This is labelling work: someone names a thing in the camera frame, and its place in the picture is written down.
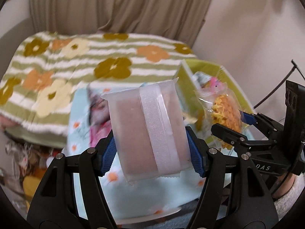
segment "cream flower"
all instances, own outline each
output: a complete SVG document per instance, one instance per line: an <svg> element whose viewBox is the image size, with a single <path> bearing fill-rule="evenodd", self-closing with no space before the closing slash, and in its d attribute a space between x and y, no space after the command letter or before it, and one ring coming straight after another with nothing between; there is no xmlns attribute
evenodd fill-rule
<svg viewBox="0 0 305 229"><path fill-rule="evenodd" d="M85 39L73 39L68 45L64 46L61 52L66 58L72 59L76 56L81 56L89 51L89 41Z"/></svg>
<svg viewBox="0 0 305 229"><path fill-rule="evenodd" d="M36 113L40 118L50 113L65 108L71 100L72 84L63 79L56 79L51 86L38 93L36 101Z"/></svg>

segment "flower pattern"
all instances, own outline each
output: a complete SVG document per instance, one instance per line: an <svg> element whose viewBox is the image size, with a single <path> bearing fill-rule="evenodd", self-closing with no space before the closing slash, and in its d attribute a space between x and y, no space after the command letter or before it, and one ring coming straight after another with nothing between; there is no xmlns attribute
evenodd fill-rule
<svg viewBox="0 0 305 229"><path fill-rule="evenodd" d="M0 105L4 105L8 99L13 95L14 86L21 83L21 80L17 77L11 77L0 89Z"/></svg>
<svg viewBox="0 0 305 229"><path fill-rule="evenodd" d="M126 40L128 39L127 33L104 33L104 39L106 40Z"/></svg>
<svg viewBox="0 0 305 229"><path fill-rule="evenodd" d="M128 58L108 58L103 62L100 62L94 69L94 76L98 78L114 77L118 79L124 79L131 75L129 66L131 61Z"/></svg>
<svg viewBox="0 0 305 229"><path fill-rule="evenodd" d="M71 40L61 50L61 53L68 59L72 59L76 56L81 56L89 51L89 41L85 39L76 38Z"/></svg>
<svg viewBox="0 0 305 229"><path fill-rule="evenodd" d="M161 59L168 59L169 55L166 51L164 51L159 46L155 45L147 45L142 46L137 49L137 53L139 55L143 55L147 58L147 60L152 62L159 62Z"/></svg>
<svg viewBox="0 0 305 229"><path fill-rule="evenodd" d="M175 51L182 54L191 54L193 53L192 49L186 44L175 43Z"/></svg>
<svg viewBox="0 0 305 229"><path fill-rule="evenodd" d="M25 57L40 55L47 50L49 44L49 42L35 38L32 42L26 44L23 55Z"/></svg>
<svg viewBox="0 0 305 229"><path fill-rule="evenodd" d="M52 71L40 74L37 70L31 70L26 79L24 80L22 86L29 90L39 91L52 84L51 76Z"/></svg>
<svg viewBox="0 0 305 229"><path fill-rule="evenodd" d="M47 117L50 113L65 108L71 100L72 85L63 79L56 79L51 86L38 93L36 113L40 118Z"/></svg>
<svg viewBox="0 0 305 229"><path fill-rule="evenodd" d="M68 45L70 42L72 41L72 39L66 39L66 40L53 40L52 41L52 50L53 51L57 51L63 47L65 47L66 45Z"/></svg>

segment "blue gripper pad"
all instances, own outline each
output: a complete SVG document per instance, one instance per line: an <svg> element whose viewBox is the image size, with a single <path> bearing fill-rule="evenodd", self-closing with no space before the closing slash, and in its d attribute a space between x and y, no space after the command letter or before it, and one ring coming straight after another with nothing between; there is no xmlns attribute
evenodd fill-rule
<svg viewBox="0 0 305 229"><path fill-rule="evenodd" d="M102 157L102 166L101 166L101 174L104 176L108 171L110 171L110 167L116 155L116 146L114 137L110 140L104 154Z"/></svg>
<svg viewBox="0 0 305 229"><path fill-rule="evenodd" d="M190 134L188 133L188 131L186 131L186 135L188 138L188 142L189 142L189 148L190 148L190 153L191 153L191 161L194 167L195 172L197 172L200 177L205 177L204 176L204 168L202 165L202 156L199 153L192 137L190 136Z"/></svg>

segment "bed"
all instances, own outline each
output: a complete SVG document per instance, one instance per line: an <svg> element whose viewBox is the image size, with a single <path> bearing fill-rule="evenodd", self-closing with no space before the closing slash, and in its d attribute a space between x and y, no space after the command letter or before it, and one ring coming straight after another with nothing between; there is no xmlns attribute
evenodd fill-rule
<svg viewBox="0 0 305 229"><path fill-rule="evenodd" d="M190 47L161 36L36 33L18 46L0 82L2 125L27 142L64 148L78 88L169 80L185 58L196 58Z"/></svg>

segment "curtain fold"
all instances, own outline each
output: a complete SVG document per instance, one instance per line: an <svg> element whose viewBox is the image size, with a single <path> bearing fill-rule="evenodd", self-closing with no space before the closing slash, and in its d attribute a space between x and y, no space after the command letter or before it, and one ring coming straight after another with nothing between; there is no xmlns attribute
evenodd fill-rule
<svg viewBox="0 0 305 229"><path fill-rule="evenodd" d="M211 0L30 0L36 31L147 33L193 45Z"/></svg>

